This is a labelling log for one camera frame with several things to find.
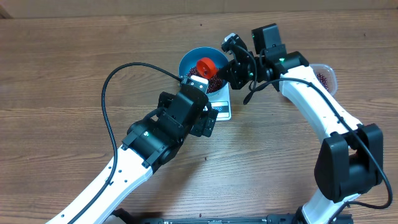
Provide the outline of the orange measuring scoop blue handle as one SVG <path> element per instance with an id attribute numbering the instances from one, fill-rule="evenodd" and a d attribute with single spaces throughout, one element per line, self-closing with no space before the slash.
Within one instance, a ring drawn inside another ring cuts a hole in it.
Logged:
<path id="1" fill-rule="evenodd" d="M 208 57 L 199 59 L 196 63 L 196 68 L 198 73 L 207 80 L 213 78 L 218 72 L 214 61 Z"/>

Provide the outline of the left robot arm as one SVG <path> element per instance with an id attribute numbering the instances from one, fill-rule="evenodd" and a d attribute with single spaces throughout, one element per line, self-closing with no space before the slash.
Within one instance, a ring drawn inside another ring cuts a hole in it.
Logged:
<path id="1" fill-rule="evenodd" d="M 103 223 L 115 208 L 156 170 L 175 157 L 204 115 L 214 115 L 205 84 L 182 85 L 176 95 L 129 128 L 116 155 L 77 198 L 51 223 Z"/>

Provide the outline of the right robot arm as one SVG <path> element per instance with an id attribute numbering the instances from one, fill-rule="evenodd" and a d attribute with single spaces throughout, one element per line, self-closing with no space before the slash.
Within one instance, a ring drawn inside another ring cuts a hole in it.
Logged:
<path id="1" fill-rule="evenodd" d="M 218 76 L 234 90 L 251 93 L 271 85 L 289 99 L 313 128 L 321 144 L 314 169 L 317 191 L 298 208 L 292 223 L 338 223 L 340 213 L 359 196 L 387 182 L 382 169 L 383 134 L 350 115 L 318 80 L 300 52 L 288 52 L 277 25 L 252 31 L 250 52 L 237 34 L 225 37 L 222 50 L 233 56 Z"/>

